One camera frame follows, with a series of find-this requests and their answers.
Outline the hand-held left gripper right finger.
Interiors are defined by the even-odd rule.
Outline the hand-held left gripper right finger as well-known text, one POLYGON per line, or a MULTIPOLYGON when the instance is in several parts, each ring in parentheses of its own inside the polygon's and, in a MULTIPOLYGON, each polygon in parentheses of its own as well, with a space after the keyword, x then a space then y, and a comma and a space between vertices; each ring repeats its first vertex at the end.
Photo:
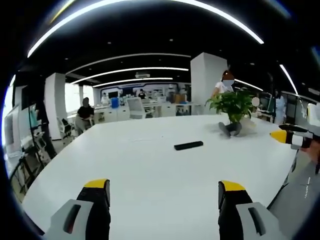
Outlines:
POLYGON ((221 240, 285 240, 278 219, 246 189, 232 181, 218 182, 218 226, 221 240))

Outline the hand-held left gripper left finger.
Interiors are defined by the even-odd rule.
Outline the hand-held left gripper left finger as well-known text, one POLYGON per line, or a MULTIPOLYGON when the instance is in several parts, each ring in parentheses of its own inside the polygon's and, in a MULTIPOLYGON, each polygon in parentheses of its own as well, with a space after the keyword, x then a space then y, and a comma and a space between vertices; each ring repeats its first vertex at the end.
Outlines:
POLYGON ((110 180, 87 182, 76 199, 68 200, 50 219, 44 240, 108 240, 110 180))

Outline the person's right hand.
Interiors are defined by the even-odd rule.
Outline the person's right hand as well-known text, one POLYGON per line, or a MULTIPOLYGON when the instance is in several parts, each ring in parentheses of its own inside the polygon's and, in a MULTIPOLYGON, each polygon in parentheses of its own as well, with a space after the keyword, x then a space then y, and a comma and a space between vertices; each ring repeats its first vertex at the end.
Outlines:
POLYGON ((300 150, 305 152, 314 163, 318 163, 320 158, 320 143, 318 141, 313 140, 308 148, 300 150))

